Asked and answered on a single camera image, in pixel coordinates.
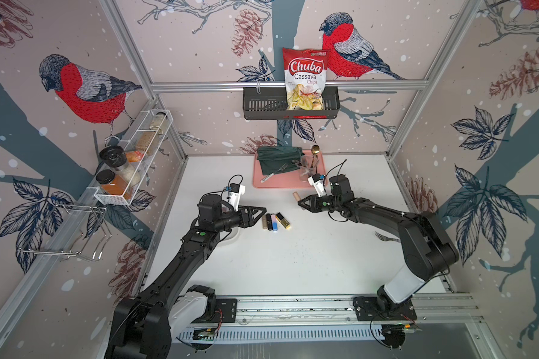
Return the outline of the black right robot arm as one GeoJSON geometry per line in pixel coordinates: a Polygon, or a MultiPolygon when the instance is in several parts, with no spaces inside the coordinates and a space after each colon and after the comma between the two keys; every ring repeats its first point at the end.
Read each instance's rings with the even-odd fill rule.
{"type": "Polygon", "coordinates": [[[315,194],[298,197],[298,206],[313,213],[337,212],[344,221],[367,224],[391,233],[401,244],[404,265],[377,291],[377,308],[381,312],[399,308],[459,261],[458,249],[434,213],[402,212],[356,197],[344,175],[332,177],[329,185],[329,194],[322,185],[317,185],[315,194]]]}

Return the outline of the white storage box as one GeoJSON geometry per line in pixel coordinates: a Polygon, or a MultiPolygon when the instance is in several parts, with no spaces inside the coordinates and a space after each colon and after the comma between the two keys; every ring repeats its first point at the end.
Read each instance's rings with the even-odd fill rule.
{"type": "Polygon", "coordinates": [[[224,236],[220,239],[219,245],[230,245],[236,242],[240,234],[240,228],[232,228],[229,232],[225,233],[224,236]]]}

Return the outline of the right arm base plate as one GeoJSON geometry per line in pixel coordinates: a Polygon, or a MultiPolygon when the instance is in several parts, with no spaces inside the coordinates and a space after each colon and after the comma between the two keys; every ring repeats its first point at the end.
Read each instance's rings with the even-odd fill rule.
{"type": "Polygon", "coordinates": [[[352,300],[353,309],[359,322],[398,321],[414,322],[417,314],[411,299],[401,304],[384,301],[377,296],[356,296],[352,300]]]}

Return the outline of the pink blue lipstick tube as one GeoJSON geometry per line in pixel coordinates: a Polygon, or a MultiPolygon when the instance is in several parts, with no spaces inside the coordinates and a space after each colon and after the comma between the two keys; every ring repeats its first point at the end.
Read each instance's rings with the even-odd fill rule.
{"type": "Polygon", "coordinates": [[[271,214],[271,221],[272,221],[272,230],[274,232],[278,231],[278,220],[274,213],[271,214]]]}

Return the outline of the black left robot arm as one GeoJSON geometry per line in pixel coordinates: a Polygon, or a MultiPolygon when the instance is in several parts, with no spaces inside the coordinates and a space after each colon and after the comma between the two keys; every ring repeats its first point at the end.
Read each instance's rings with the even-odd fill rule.
{"type": "Polygon", "coordinates": [[[255,226],[267,210],[233,208],[216,192],[202,196],[199,215],[181,239],[181,247],[157,279],[134,298],[115,308],[106,358],[166,358],[172,339],[191,322],[210,318],[215,291],[194,286],[182,290],[221,241],[223,232],[255,226]]]}

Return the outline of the gold black lipstick tube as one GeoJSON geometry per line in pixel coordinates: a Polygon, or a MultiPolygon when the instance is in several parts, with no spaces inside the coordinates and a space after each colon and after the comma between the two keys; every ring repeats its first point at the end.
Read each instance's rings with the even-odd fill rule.
{"type": "Polygon", "coordinates": [[[277,221],[284,227],[284,229],[289,230],[291,227],[290,222],[287,220],[287,218],[284,217],[284,215],[281,214],[281,212],[278,212],[275,214],[275,217],[277,221]]]}

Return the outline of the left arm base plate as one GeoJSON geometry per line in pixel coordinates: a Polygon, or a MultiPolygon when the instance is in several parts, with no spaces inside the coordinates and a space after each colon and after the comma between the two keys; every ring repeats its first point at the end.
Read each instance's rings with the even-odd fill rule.
{"type": "Polygon", "coordinates": [[[192,324],[235,323],[237,314],[236,299],[220,299],[208,302],[205,313],[192,321],[192,324]]]}

